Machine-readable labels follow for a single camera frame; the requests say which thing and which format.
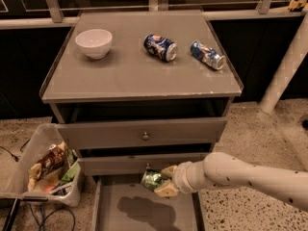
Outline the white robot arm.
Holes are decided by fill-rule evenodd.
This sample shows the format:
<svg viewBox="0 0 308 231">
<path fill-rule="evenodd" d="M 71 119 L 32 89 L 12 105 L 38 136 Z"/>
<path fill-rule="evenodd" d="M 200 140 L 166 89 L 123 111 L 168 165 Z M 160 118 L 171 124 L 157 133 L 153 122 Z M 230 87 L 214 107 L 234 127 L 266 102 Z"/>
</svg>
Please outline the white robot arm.
<svg viewBox="0 0 308 231">
<path fill-rule="evenodd" d="M 213 152 L 202 161 L 181 163 L 164 168 L 163 172 L 168 179 L 154 190 L 160 197 L 244 186 L 308 211 L 308 173 L 305 171 L 256 166 L 223 152 Z"/>
</svg>

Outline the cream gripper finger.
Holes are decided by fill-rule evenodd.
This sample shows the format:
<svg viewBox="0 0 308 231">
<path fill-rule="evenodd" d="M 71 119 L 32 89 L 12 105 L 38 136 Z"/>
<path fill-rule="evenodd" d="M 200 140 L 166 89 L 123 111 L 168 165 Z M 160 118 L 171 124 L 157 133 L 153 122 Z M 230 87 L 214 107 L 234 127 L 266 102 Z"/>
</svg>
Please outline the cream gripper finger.
<svg viewBox="0 0 308 231">
<path fill-rule="evenodd" d="M 171 178 L 173 175 L 174 170 L 176 170 L 177 165 L 173 165 L 173 166 L 169 166 L 169 167 L 165 167 L 161 170 L 161 173 L 163 175 L 165 175 L 168 178 Z"/>
<path fill-rule="evenodd" d="M 154 190 L 154 193 L 160 197 L 174 197 L 178 194 L 178 189 L 171 180 L 166 180 L 165 183 Z"/>
</svg>

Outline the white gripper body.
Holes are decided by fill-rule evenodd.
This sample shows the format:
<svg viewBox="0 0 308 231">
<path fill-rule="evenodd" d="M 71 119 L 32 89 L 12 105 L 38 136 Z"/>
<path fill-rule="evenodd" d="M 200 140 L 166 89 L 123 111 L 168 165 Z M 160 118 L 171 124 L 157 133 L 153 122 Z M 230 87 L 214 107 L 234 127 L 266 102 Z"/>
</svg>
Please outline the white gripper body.
<svg viewBox="0 0 308 231">
<path fill-rule="evenodd" d="M 200 162 L 182 163 L 173 171 L 172 182 L 181 193 L 196 193 L 200 190 L 200 170 Z"/>
</svg>

